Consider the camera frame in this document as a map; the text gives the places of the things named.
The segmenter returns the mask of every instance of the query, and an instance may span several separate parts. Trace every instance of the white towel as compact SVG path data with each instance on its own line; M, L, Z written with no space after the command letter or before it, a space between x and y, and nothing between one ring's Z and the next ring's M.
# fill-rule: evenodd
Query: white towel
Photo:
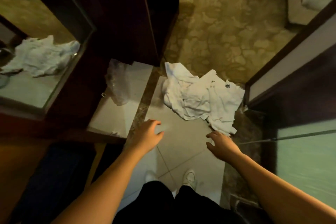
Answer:
M232 124L245 90L223 81L215 70L199 78L181 63L166 62L165 66L168 79L162 92L167 107L185 120L206 119L213 129L226 135L237 132Z
M45 39L28 38L15 48L15 57L0 73L16 73L27 71L32 77L55 74L64 69L72 56L78 51L80 44L71 41L67 44L54 45L54 37Z

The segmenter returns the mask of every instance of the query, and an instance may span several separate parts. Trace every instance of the white sneaker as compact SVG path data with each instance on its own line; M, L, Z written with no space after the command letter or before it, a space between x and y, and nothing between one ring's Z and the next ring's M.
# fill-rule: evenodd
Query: white sneaker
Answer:
M183 176L183 182L182 185L186 185L191 187L193 190L196 190L197 180L195 176L195 171L192 169L189 169L186 171L186 173Z
M145 183L148 183L151 181L158 181L158 178L156 177L153 171L149 170L149 171L146 171L145 173Z

